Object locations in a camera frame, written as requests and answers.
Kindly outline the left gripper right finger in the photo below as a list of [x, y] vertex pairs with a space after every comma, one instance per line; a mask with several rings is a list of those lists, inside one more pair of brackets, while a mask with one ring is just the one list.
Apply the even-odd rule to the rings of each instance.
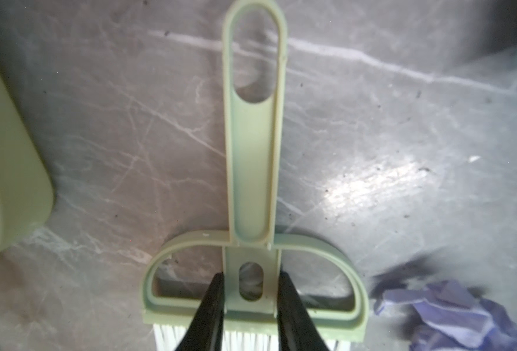
[[278, 279], [277, 323], [279, 350], [329, 350], [284, 271]]

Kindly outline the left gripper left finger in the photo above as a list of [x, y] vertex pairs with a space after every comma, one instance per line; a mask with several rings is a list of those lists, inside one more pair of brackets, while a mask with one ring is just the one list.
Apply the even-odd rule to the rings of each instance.
[[225, 278], [214, 275], [189, 328], [176, 351], [221, 351], [225, 306]]

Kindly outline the green hand brush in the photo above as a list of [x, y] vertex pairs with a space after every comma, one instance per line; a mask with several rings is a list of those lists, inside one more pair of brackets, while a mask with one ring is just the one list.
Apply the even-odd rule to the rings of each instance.
[[[248, 102], [233, 84], [233, 31], [254, 10], [265, 10], [277, 26], [277, 68], [273, 92]], [[275, 230], [280, 146], [283, 129], [288, 28], [275, 1], [235, 1], [223, 24], [223, 101], [229, 229], [196, 230], [167, 241], [148, 264], [141, 282], [143, 321], [154, 331], [159, 350], [176, 350], [202, 299], [159, 296], [160, 264], [192, 247], [217, 247], [225, 278], [222, 350], [279, 350], [278, 279], [284, 252], [306, 252], [328, 260], [353, 290], [352, 308], [308, 309], [329, 350], [347, 350], [365, 339], [370, 313], [367, 289], [340, 250], [306, 235]]]

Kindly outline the green dustpan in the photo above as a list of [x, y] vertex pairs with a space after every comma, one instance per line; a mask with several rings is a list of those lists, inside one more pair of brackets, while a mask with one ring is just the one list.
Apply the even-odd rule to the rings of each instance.
[[0, 74], [0, 252], [42, 227], [54, 191]]

